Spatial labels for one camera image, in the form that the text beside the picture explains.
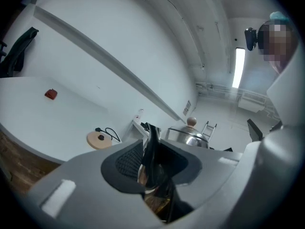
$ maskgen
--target wooden knob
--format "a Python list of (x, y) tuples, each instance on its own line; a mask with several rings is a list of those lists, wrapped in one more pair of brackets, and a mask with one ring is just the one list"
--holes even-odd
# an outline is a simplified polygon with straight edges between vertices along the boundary
[(195, 117), (188, 117), (186, 122), (187, 122), (187, 125), (190, 127), (194, 127), (197, 124), (197, 120)]

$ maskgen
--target ceiling light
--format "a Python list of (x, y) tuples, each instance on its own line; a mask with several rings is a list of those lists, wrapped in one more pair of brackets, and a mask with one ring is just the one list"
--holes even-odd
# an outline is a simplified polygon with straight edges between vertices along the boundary
[(242, 74), (244, 70), (244, 48), (236, 48), (236, 63), (235, 63), (235, 73), (232, 87), (239, 88), (240, 80), (242, 79)]

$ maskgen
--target wooden cabinet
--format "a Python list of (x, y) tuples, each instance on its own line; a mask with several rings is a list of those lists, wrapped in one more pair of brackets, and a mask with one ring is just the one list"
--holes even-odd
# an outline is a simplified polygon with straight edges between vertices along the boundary
[(60, 164), (41, 158), (12, 142), (0, 131), (0, 162), (10, 187), (25, 194)]

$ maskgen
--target round wooden board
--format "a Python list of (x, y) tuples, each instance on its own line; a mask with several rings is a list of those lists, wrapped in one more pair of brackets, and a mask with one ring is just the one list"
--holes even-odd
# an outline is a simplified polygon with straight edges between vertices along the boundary
[[(99, 135), (104, 136), (104, 140), (100, 140), (98, 137)], [(102, 134), (100, 132), (90, 132), (87, 135), (87, 142), (88, 144), (93, 147), (94, 149), (103, 149), (108, 148), (112, 145), (112, 141), (109, 137), (107, 137), (105, 134)]]

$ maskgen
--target red object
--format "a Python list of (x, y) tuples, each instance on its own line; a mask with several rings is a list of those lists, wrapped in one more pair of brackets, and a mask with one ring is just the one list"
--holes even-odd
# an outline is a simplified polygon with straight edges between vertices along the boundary
[(55, 91), (54, 89), (50, 89), (46, 92), (45, 96), (54, 100), (57, 96), (57, 91)]

